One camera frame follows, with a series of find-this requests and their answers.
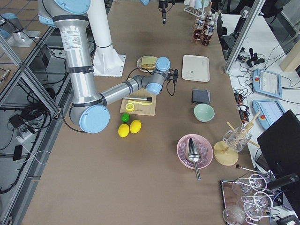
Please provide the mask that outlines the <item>plain bread slice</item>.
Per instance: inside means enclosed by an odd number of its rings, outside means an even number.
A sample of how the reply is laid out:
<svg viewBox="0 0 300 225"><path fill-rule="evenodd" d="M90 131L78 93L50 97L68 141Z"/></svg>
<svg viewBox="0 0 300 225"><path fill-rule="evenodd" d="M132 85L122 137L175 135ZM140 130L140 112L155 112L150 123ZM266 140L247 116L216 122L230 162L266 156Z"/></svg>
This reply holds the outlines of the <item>plain bread slice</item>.
<svg viewBox="0 0 300 225"><path fill-rule="evenodd" d="M141 57L141 67L145 69L152 69L155 67L157 62L157 57L154 56L143 56Z"/></svg>

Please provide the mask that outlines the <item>wine glass tray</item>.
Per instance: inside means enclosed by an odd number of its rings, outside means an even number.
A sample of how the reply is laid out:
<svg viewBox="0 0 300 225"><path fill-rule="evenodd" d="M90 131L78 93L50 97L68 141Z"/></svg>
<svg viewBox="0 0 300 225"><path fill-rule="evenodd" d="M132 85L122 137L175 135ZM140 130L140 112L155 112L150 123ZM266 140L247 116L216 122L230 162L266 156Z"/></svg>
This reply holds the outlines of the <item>wine glass tray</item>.
<svg viewBox="0 0 300 225"><path fill-rule="evenodd" d="M268 174L253 173L236 180L221 180L223 220L227 225L256 225L280 215L273 208L275 193L268 189Z"/></svg>

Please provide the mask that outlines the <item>white cup rack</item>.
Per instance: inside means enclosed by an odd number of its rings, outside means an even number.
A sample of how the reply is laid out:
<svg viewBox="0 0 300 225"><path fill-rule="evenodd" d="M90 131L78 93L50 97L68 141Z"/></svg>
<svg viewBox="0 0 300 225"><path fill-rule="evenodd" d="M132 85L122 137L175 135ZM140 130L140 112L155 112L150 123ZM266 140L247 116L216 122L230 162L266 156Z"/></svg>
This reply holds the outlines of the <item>white cup rack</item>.
<svg viewBox="0 0 300 225"><path fill-rule="evenodd" d="M184 0L184 11L199 18L206 14L210 3L210 0Z"/></svg>

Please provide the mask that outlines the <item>tea bottle one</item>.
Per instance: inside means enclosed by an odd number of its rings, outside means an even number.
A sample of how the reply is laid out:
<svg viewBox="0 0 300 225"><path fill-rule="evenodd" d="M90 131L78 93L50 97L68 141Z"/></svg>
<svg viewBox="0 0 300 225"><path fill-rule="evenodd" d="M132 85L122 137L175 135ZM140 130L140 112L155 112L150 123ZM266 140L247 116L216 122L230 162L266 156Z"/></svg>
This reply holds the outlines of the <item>tea bottle one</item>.
<svg viewBox="0 0 300 225"><path fill-rule="evenodd" d="M195 34L201 34L202 33L204 23L205 23L205 18L201 17L197 22L197 25L196 25L196 28L195 28Z"/></svg>

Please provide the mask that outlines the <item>tea bottle three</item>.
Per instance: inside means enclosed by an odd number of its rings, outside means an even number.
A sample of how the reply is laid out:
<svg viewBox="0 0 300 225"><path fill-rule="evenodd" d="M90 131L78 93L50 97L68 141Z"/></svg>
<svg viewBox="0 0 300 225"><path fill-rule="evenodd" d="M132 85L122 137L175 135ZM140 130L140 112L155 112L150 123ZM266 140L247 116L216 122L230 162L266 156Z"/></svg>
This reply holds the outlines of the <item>tea bottle three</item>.
<svg viewBox="0 0 300 225"><path fill-rule="evenodd" d="M205 31L203 40L202 40L202 44L203 44L204 46L209 45L209 43L210 43L210 41L211 41L211 38L212 38L212 35L213 35L214 26L215 26L215 23L214 23L214 22L210 22L210 23L209 23L209 25L208 25L208 27L207 27L207 30Z"/></svg>

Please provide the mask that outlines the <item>white round plate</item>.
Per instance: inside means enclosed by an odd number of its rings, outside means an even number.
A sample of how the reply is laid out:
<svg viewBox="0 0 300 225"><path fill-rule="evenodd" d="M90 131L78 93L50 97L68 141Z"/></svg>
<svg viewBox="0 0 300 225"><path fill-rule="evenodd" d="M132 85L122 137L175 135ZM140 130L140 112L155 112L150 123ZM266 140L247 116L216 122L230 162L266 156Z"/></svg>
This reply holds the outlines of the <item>white round plate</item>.
<svg viewBox="0 0 300 225"><path fill-rule="evenodd" d="M152 72L156 68L157 59L155 56L142 56L137 60L137 67L143 72Z"/></svg>

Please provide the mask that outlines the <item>black water bottle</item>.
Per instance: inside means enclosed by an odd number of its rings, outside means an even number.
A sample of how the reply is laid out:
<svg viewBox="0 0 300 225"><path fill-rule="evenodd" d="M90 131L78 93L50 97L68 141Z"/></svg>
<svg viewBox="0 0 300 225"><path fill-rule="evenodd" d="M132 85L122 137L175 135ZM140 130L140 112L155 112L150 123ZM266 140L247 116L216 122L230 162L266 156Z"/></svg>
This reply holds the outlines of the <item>black water bottle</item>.
<svg viewBox="0 0 300 225"><path fill-rule="evenodd" d="M249 14L249 12L247 10L244 10L242 12L242 14L241 14L241 16L240 16L240 18L238 20L238 23L237 23L237 25L236 25L233 33L231 34L235 39L238 38L238 36L239 36L239 34L241 32L241 29L242 29L242 27L243 27L243 25L244 25L244 23L245 23L245 21L246 21L246 19L248 17L248 14Z"/></svg>

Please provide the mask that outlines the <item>grey folded cloth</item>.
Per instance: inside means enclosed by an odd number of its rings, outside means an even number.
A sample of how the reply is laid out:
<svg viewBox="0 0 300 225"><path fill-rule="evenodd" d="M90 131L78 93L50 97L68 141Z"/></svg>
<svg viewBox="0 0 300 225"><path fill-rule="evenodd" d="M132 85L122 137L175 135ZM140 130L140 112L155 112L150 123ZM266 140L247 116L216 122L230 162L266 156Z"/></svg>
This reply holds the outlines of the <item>grey folded cloth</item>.
<svg viewBox="0 0 300 225"><path fill-rule="evenodd" d="M210 91L193 89L192 90L192 103L210 104Z"/></svg>

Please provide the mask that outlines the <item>wooden cutting board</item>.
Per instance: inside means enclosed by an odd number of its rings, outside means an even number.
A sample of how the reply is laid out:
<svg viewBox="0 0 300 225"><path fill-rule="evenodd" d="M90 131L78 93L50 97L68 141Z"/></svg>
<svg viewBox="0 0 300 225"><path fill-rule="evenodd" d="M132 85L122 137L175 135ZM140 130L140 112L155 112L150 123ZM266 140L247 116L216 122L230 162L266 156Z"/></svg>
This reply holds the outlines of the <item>wooden cutting board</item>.
<svg viewBox="0 0 300 225"><path fill-rule="evenodd" d="M135 114L135 115L147 115L147 116L154 116L155 115L155 109L156 109L156 95L150 94L145 89L139 90L131 94L129 97L139 97L139 98L146 98L146 97L152 97L152 104L151 105L135 105L135 110L132 112L127 112L125 109L125 105L128 103L128 100L122 99L121 107L120 107L120 113L129 113L129 114Z"/></svg>

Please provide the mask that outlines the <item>mint green bowl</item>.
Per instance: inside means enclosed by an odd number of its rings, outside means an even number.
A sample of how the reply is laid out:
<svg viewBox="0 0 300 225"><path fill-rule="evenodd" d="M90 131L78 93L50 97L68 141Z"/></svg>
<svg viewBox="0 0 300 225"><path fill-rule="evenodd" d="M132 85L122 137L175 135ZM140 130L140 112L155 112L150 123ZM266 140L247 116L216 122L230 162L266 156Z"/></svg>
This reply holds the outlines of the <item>mint green bowl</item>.
<svg viewBox="0 0 300 225"><path fill-rule="evenodd" d="M194 107L194 116L200 122L208 122L214 118L215 112L208 104L197 104Z"/></svg>

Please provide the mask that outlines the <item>yellow lemon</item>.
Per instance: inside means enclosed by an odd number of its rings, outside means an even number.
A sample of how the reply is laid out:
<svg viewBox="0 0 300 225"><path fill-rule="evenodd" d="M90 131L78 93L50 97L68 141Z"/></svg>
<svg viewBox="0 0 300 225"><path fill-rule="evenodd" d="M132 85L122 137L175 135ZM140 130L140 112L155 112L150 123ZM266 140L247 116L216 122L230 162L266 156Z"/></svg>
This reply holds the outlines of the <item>yellow lemon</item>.
<svg viewBox="0 0 300 225"><path fill-rule="evenodd" d="M118 128L118 135L121 138L127 137L129 134L130 128L128 124L121 124Z"/></svg>
<svg viewBox="0 0 300 225"><path fill-rule="evenodd" d="M132 121L131 124L130 124L130 127L129 127L130 132L132 134L138 133L141 130L141 128L142 128L142 123L141 123L140 120Z"/></svg>

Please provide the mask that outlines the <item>steel ice scoop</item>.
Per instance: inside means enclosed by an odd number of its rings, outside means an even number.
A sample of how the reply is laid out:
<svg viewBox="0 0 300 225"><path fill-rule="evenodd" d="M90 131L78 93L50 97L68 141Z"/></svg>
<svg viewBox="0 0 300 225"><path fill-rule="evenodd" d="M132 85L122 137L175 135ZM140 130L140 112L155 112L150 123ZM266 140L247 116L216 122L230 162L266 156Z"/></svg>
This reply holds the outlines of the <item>steel ice scoop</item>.
<svg viewBox="0 0 300 225"><path fill-rule="evenodd" d="M201 176L197 164L198 162L201 161L201 159L202 156L197 148L197 145L194 143L192 138L189 138L187 150L186 150L186 160L190 163L193 163L197 180L201 180Z"/></svg>

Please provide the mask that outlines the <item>glass mug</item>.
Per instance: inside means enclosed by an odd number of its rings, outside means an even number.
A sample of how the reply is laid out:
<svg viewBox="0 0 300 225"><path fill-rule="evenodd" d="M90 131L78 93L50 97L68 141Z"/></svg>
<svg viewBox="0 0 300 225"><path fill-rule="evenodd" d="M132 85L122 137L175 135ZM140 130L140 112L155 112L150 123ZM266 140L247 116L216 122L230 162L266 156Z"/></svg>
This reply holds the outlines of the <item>glass mug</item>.
<svg viewBox="0 0 300 225"><path fill-rule="evenodd" d="M235 152L244 149L247 142L251 139L252 134L245 127L237 127L235 130L229 130L223 136L223 141L227 147Z"/></svg>

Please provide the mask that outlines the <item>wooden mug tree stand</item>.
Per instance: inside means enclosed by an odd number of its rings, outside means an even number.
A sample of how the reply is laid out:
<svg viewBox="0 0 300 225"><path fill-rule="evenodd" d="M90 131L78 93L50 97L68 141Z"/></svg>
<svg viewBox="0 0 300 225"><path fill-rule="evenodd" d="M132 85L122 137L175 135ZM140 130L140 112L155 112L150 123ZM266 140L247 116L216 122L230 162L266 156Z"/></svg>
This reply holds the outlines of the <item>wooden mug tree stand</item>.
<svg viewBox="0 0 300 225"><path fill-rule="evenodd" d="M253 122L255 119L259 116L260 112L258 112L254 118L244 126L244 128L247 129L247 131L250 131L250 129L253 127ZM235 130L235 128L230 124L230 122L226 122L227 125L231 128L231 130ZM247 143L251 143L256 147L260 147L257 143L254 143L252 141L248 141ZM238 152L235 152L227 147L227 144L222 140L217 142L214 147L214 157L215 159L222 165L231 166L234 165L239 158Z"/></svg>

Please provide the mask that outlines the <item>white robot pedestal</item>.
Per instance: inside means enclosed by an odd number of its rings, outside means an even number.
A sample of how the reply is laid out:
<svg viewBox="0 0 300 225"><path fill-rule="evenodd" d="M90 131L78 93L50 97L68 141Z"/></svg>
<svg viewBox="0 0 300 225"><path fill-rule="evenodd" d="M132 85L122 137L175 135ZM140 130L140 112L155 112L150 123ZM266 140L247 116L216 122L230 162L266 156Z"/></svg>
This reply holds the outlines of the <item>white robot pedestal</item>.
<svg viewBox="0 0 300 225"><path fill-rule="evenodd" d="M113 47L104 1L91 0L87 14L96 44L94 75L121 77L126 56Z"/></svg>

